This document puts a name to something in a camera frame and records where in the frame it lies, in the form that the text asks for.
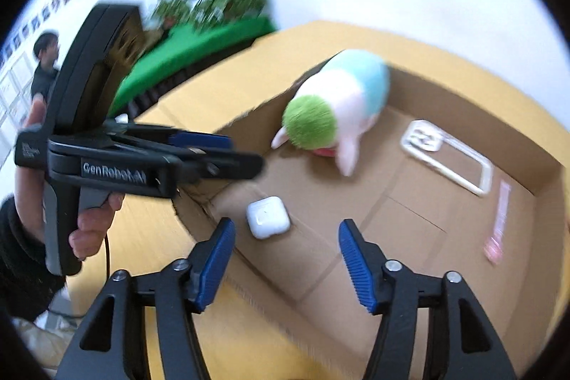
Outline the operator left hand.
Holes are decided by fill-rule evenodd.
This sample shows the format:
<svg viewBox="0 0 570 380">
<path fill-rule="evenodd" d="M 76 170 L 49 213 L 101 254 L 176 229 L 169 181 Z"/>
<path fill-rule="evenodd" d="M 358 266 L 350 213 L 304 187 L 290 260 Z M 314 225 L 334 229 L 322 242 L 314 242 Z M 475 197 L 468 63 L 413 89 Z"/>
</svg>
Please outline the operator left hand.
<svg viewBox="0 0 570 380">
<path fill-rule="evenodd" d="M 78 209 L 79 189 L 27 167 L 15 170 L 15 209 L 26 233 L 46 245 L 48 256 L 95 256 L 125 195 L 111 193 L 97 207 Z"/>
</svg>

